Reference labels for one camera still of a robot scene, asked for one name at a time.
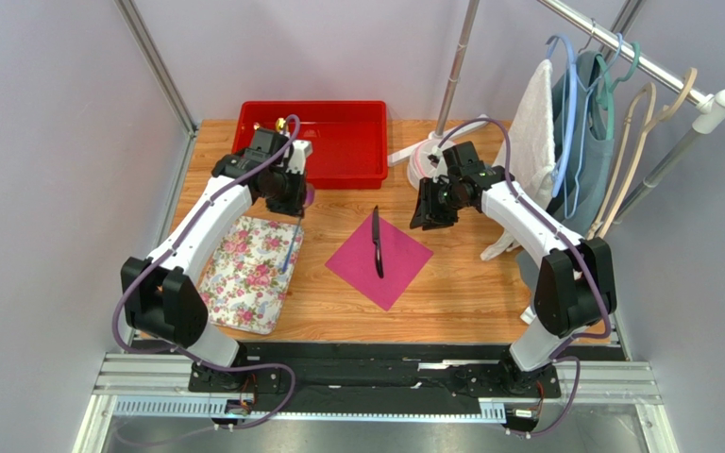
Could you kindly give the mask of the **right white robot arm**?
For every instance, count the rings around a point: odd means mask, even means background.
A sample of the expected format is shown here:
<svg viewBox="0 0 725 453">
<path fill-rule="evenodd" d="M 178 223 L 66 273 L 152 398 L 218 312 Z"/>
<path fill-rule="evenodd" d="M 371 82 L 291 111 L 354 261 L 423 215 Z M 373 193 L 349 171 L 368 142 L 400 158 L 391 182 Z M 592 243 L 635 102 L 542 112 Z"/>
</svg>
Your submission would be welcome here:
<svg viewBox="0 0 725 453">
<path fill-rule="evenodd" d="M 510 346 L 508 362 L 529 373 L 553 361 L 571 341 L 615 308 L 615 279 L 608 244 L 585 240 L 539 208 L 502 167 L 489 167 L 471 142 L 442 153 L 444 174 L 419 183 L 412 228 L 454 226 L 472 208 L 500 224 L 537 265 L 536 317 Z"/>
</svg>

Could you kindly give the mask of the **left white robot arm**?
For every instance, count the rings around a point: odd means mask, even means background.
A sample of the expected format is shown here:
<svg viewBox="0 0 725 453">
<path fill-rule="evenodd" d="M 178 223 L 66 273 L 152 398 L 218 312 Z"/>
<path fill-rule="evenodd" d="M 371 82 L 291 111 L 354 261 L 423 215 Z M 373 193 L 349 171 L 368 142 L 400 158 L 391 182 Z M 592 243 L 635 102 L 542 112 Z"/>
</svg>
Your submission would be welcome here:
<svg viewBox="0 0 725 453">
<path fill-rule="evenodd" d="M 238 368 L 241 346 L 210 323 L 196 282 L 223 237 L 258 199 L 274 213 L 303 216 L 311 154 L 312 143 L 294 132 L 260 128 L 249 146 L 219 159 L 174 232 L 147 257 L 123 264 L 114 317 L 212 369 Z"/>
</svg>

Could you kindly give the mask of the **iridescent purple spoon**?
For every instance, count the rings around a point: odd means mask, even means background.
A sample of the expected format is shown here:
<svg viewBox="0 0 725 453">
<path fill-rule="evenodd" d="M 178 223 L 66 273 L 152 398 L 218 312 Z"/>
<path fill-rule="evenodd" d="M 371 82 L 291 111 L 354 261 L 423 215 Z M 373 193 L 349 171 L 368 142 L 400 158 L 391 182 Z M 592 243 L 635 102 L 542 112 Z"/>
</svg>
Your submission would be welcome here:
<svg viewBox="0 0 725 453">
<path fill-rule="evenodd" d="M 303 204 L 303 209 L 304 210 L 306 210 L 313 203 L 313 201 L 314 201 L 314 193 L 315 193 L 315 189 L 314 189 L 313 185 L 311 183 L 308 183 L 307 186 L 306 186 L 306 197 L 305 197 L 305 201 L 304 201 L 304 204 Z M 297 218 L 297 221 L 296 221 L 296 224 L 295 224 L 294 234 L 293 234 L 293 237 L 291 239 L 291 242 L 290 242 L 290 245 L 289 245 L 287 254 L 285 256 L 285 260 L 284 260 L 284 262 L 282 264 L 282 267 L 281 267 L 281 272 L 282 273 L 286 273 L 288 271 L 288 268 L 290 267 L 291 260 L 292 260 L 292 255 L 293 255 L 294 250 L 295 250 L 296 239 L 297 239 L 299 230 L 301 229 L 301 224 L 302 224 L 302 221 L 303 221 L 304 217 L 305 217 L 305 212 L 303 212 Z"/>
</svg>

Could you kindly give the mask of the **magenta paper napkin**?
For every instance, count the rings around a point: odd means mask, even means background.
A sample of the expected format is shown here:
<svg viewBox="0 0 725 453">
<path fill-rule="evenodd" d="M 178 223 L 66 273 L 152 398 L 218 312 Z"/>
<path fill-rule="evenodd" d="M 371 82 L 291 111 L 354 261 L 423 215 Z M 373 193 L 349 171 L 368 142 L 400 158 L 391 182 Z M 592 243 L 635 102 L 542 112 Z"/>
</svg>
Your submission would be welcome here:
<svg viewBox="0 0 725 453">
<path fill-rule="evenodd" d="M 374 210 L 326 262 L 341 280 L 390 310 L 433 256 Z"/>
</svg>

